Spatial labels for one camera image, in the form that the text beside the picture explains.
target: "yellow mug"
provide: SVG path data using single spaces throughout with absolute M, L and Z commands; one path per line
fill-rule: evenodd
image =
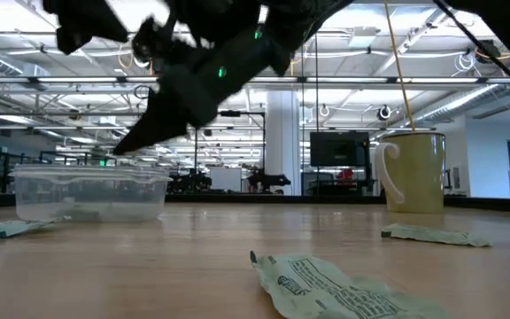
M 398 213 L 444 211 L 445 137 L 419 132 L 385 136 L 375 148 L 375 170 Z

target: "white pillar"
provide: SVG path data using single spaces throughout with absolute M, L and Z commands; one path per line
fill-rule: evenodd
M 267 92 L 265 171 L 287 176 L 284 195 L 300 195 L 299 107 L 294 90 Z

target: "wooden tabletop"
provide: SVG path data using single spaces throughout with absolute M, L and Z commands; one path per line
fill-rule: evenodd
M 0 221 L 13 218 L 0 209 Z M 475 230 L 495 246 L 381 239 L 393 222 Z M 510 213 L 223 204 L 167 205 L 160 221 L 63 223 L 0 239 L 0 318 L 279 318 L 251 250 L 313 254 L 348 276 L 436 300 L 454 318 L 510 318 Z

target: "plastic food container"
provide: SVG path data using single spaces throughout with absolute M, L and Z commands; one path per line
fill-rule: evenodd
M 16 166 L 17 215 L 28 221 L 142 222 L 165 204 L 167 171 L 143 167 Z

